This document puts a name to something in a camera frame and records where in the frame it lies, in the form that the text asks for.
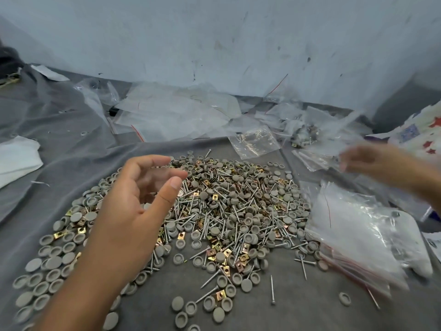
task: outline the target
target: white paper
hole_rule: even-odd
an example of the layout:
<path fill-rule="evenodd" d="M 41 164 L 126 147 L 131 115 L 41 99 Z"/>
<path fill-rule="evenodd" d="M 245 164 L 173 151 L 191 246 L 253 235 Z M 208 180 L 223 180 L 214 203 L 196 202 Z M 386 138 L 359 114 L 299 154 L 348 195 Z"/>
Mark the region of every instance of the white paper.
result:
<path fill-rule="evenodd" d="M 0 144 L 0 188 L 43 165 L 39 147 L 35 140 L 21 136 Z"/>
<path fill-rule="evenodd" d="M 46 66 L 44 65 L 31 65 L 31 67 L 36 70 L 37 72 L 43 74 L 45 77 L 47 77 L 50 80 L 53 81 L 70 81 L 70 79 L 68 77 L 65 77 L 62 74 L 58 74 L 57 72 L 54 72 L 50 69 L 48 69 Z"/>
<path fill-rule="evenodd" d="M 427 243 L 437 256 L 439 262 L 441 262 L 441 232 L 434 232 L 432 234 L 422 232 L 422 235 L 427 240 Z"/>

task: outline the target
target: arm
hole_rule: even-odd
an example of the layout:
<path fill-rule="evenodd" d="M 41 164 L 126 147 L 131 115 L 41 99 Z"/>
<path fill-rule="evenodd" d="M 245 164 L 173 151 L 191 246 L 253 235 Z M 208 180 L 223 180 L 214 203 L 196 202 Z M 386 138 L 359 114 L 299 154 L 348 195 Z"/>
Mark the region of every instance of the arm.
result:
<path fill-rule="evenodd" d="M 50 300 L 33 330 L 101 330 L 123 287 L 145 266 L 159 227 L 187 173 L 167 165 L 170 157 L 131 158 L 104 198 L 87 247 L 74 271 Z M 154 198 L 152 192 L 158 191 Z M 151 203 L 148 210 L 141 203 Z"/>
<path fill-rule="evenodd" d="M 359 145 L 340 155 L 342 171 L 362 173 L 414 194 L 441 214 L 441 173 L 429 163 L 388 144 Z"/>

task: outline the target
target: person's right hand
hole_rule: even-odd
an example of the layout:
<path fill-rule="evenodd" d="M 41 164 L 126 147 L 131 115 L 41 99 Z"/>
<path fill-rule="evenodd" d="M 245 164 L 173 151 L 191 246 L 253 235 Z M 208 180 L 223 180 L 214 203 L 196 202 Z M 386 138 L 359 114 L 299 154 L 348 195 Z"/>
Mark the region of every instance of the person's right hand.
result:
<path fill-rule="evenodd" d="M 431 173 L 439 174 L 429 163 L 390 144 L 367 143 L 349 148 L 340 154 L 340 162 L 342 172 L 362 173 L 407 191 L 416 191 Z"/>

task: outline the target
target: fingernail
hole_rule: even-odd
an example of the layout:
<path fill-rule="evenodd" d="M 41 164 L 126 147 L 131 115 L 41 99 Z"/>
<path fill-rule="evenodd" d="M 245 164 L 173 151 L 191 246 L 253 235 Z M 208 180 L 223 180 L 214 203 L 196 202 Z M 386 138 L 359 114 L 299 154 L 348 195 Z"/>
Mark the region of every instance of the fingernail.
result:
<path fill-rule="evenodd" d="M 179 177 L 173 177 L 170 179 L 170 186 L 178 190 L 181 188 L 182 180 Z"/>

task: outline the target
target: red star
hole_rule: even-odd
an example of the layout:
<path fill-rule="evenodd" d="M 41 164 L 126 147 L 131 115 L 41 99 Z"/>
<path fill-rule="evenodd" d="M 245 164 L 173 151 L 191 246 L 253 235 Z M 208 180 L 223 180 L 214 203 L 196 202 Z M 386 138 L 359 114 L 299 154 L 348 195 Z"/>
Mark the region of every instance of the red star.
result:
<path fill-rule="evenodd" d="M 441 117 L 435 117 L 433 123 L 429 127 L 441 127 Z"/>

